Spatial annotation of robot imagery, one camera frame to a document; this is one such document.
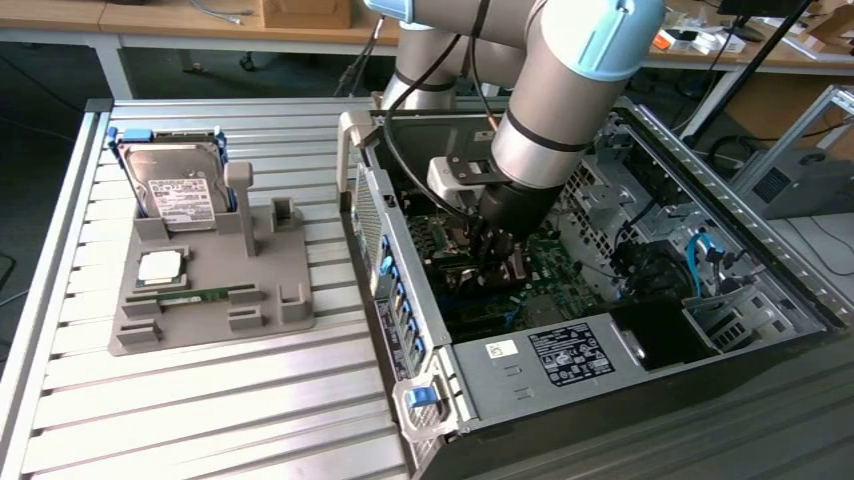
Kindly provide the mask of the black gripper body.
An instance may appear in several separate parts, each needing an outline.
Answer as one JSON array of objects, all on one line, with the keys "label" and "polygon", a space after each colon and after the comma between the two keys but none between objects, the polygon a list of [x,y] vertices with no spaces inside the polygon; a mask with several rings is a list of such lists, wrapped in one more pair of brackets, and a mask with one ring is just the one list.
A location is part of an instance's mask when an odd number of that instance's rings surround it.
[{"label": "black gripper body", "polygon": [[562,191],[562,186],[536,189],[515,182],[487,185],[479,200],[479,215],[487,227],[512,236],[530,236],[540,227]]}]

